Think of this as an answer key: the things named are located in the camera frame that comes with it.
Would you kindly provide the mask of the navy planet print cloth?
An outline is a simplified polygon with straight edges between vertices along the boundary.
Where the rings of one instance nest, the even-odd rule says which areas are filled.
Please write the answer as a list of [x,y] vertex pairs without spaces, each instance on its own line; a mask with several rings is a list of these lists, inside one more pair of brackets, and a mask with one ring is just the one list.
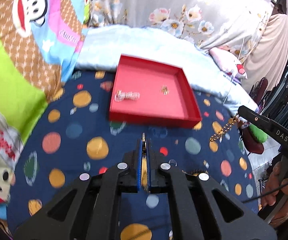
[[202,121],[194,128],[138,126],[108,120],[113,73],[77,71],[50,103],[15,169],[7,222],[11,232],[81,174],[96,176],[119,163],[145,136],[165,161],[190,173],[208,173],[253,212],[256,183],[239,131],[209,137],[231,116],[215,96],[196,92]]

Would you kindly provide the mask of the beige hanging curtain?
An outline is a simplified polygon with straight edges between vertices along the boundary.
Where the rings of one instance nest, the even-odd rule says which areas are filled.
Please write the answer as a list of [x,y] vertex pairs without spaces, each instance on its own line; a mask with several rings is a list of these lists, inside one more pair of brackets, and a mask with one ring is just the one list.
[[267,90],[272,90],[284,76],[288,61],[288,0],[286,13],[271,15],[256,48],[246,59],[247,79],[242,87],[250,92],[262,78],[268,80]]

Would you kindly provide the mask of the pink cartoon plush pillow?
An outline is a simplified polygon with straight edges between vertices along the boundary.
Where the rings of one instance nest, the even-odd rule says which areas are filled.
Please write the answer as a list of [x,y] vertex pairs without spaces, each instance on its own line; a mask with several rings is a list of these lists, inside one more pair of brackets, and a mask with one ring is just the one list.
[[220,48],[212,48],[209,50],[209,54],[211,55],[219,69],[230,77],[236,77],[239,80],[247,79],[247,73],[243,65],[229,51]]

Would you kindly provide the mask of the red shallow cardboard tray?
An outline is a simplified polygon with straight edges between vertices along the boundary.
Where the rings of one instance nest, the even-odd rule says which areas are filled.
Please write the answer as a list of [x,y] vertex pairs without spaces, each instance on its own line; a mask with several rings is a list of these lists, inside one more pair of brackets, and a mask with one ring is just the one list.
[[[160,92],[162,86],[168,87],[168,95]],[[193,128],[202,120],[202,115],[181,68],[121,55],[111,95],[109,120]]]

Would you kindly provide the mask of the grey floral quilt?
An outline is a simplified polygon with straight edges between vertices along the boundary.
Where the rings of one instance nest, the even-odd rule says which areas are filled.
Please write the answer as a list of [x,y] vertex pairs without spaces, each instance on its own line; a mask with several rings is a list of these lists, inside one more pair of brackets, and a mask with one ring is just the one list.
[[204,50],[227,46],[248,53],[272,11],[269,0],[93,0],[89,25],[153,27]]

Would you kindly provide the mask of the light blue pillow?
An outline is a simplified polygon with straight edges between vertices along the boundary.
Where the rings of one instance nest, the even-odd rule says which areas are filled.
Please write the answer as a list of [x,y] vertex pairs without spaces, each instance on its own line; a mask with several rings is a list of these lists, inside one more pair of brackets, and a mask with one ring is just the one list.
[[192,42],[157,28],[131,28],[127,25],[91,28],[76,68],[115,72],[121,55],[182,68],[193,89],[214,95],[233,115],[240,106],[258,111],[254,100],[241,85],[229,81],[211,56]]

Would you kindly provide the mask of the colourful monkey cartoon blanket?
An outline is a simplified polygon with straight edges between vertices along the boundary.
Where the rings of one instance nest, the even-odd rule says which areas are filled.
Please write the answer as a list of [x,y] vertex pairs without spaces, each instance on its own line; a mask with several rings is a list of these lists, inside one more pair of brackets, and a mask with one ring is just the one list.
[[83,46],[92,0],[0,0],[0,229],[15,167]]

